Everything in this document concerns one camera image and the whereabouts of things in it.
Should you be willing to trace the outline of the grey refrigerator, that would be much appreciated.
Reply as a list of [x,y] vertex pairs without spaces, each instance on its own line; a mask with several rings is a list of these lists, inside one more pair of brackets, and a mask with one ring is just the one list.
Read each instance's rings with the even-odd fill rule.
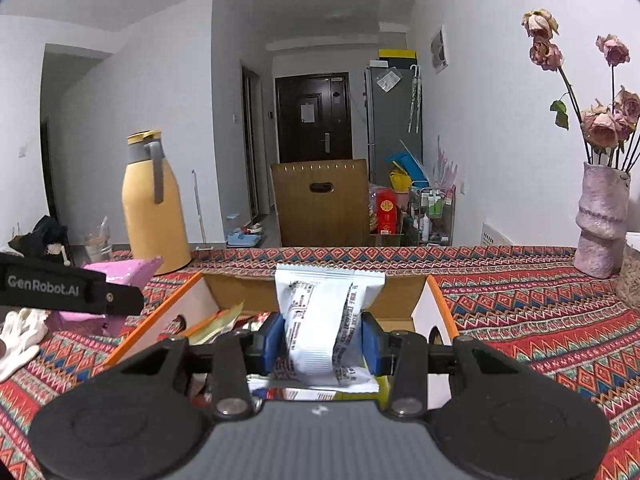
[[423,136],[413,70],[367,67],[366,110],[369,180],[389,185],[390,158],[408,150],[422,162]]

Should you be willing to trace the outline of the black entrance door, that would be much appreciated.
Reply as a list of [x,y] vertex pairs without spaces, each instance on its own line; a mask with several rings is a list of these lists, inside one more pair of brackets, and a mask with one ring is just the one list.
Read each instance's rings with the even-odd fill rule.
[[348,73],[276,79],[281,164],[352,159]]

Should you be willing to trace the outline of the white snack packet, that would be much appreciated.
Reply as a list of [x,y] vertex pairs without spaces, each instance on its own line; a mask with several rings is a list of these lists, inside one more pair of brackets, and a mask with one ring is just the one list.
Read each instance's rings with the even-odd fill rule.
[[271,372],[247,377],[250,388],[378,393],[364,364],[362,314],[384,287],[385,274],[280,264],[274,281],[284,348]]

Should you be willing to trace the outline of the pink textured vase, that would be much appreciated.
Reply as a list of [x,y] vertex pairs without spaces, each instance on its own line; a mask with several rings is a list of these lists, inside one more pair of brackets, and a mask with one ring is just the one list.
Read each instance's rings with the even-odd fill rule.
[[630,175],[584,163],[576,224],[580,235],[574,267],[592,278],[609,278],[620,260],[627,232]]

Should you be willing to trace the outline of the pink snack packet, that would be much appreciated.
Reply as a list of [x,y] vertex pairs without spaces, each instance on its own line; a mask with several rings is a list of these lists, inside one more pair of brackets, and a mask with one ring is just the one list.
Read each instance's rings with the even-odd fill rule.
[[[162,266],[163,258],[156,256],[150,260],[108,260],[87,263],[84,269],[104,273],[107,283],[134,286],[142,290],[154,273]],[[47,326],[52,332],[68,330],[86,336],[117,337],[128,318],[126,315],[89,314],[53,311],[47,318]]]

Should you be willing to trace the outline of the patterned red tablecloth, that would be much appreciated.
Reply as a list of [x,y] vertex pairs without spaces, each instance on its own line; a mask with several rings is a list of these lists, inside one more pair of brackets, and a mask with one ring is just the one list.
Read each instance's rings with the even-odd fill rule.
[[157,309],[196,272],[268,276],[280,263],[431,275],[462,334],[529,364],[592,401],[611,425],[598,475],[639,474],[639,313],[616,296],[614,278],[580,273],[569,247],[349,247],[209,249],[190,266],[154,278]]

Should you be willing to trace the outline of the yellow box on refrigerator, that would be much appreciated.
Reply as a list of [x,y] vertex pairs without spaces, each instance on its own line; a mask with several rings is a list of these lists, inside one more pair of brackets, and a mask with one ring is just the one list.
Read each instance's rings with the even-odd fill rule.
[[416,51],[407,49],[380,49],[378,50],[379,58],[404,58],[405,60],[414,60],[418,56]]

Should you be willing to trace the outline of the wooden chair back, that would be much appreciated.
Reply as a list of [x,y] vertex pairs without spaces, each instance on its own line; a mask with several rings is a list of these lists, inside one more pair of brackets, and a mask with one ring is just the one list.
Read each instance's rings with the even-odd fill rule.
[[284,247],[368,244],[369,181],[365,160],[273,164],[271,177]]

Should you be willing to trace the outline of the glass with drink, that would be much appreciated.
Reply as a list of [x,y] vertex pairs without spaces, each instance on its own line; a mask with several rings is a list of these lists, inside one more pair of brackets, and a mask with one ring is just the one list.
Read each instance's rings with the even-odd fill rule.
[[94,232],[85,236],[85,250],[91,263],[108,261],[113,258],[111,230],[107,217],[103,218]]

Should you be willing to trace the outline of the white cloth glove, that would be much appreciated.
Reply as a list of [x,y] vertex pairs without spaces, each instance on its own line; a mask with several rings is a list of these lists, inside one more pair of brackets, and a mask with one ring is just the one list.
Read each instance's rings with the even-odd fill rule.
[[47,336],[46,310],[23,308],[6,314],[1,330],[1,374],[5,382],[35,359],[40,342]]

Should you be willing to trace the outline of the yellow thermos jug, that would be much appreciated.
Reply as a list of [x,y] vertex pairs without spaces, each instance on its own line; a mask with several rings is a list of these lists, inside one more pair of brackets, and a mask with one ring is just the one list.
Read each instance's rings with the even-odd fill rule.
[[178,182],[165,156],[162,133],[128,136],[128,164],[122,181],[122,210],[132,255],[161,258],[158,275],[178,271],[191,259]]

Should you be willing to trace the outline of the white wall panel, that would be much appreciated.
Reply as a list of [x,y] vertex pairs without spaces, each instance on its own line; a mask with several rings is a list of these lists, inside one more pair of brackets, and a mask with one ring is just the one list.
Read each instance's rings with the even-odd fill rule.
[[445,27],[440,25],[430,43],[432,66],[436,74],[441,73],[449,65]]

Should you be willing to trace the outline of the orange cardboard snack box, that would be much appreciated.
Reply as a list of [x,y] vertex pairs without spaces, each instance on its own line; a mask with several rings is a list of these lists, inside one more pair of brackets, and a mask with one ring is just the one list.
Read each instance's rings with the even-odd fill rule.
[[[145,317],[128,330],[124,340],[106,358],[105,368],[155,344],[179,316],[191,328],[236,304],[242,304],[242,315],[246,318],[279,310],[272,278],[209,272],[166,274],[153,278],[143,289],[143,295]],[[445,298],[431,276],[389,276],[369,312],[386,332],[410,330],[425,338],[439,334],[445,344],[459,335]]]

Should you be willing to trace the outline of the red gift box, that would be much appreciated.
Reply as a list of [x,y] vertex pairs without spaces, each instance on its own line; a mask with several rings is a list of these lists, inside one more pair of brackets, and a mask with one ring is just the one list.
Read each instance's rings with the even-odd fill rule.
[[375,217],[378,234],[398,233],[397,195],[391,188],[378,188],[375,194]]

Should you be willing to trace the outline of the blue plastic bin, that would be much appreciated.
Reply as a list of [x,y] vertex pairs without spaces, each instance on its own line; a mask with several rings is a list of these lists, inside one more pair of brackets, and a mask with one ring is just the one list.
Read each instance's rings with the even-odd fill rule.
[[404,151],[386,157],[386,162],[391,162],[405,170],[412,182],[427,183],[427,176],[423,166],[416,160],[413,154]]

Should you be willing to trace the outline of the dried pink roses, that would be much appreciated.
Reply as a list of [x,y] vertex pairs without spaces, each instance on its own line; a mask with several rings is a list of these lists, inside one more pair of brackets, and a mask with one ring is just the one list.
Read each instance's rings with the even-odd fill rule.
[[630,62],[630,50],[613,34],[599,36],[594,44],[608,66],[611,99],[595,100],[588,107],[579,105],[577,93],[563,68],[564,56],[555,39],[559,23],[546,9],[523,14],[521,25],[532,40],[529,61],[541,70],[560,75],[565,91],[550,104],[557,127],[570,128],[574,114],[582,135],[586,162],[630,174],[639,161],[639,95],[616,82],[616,68]]

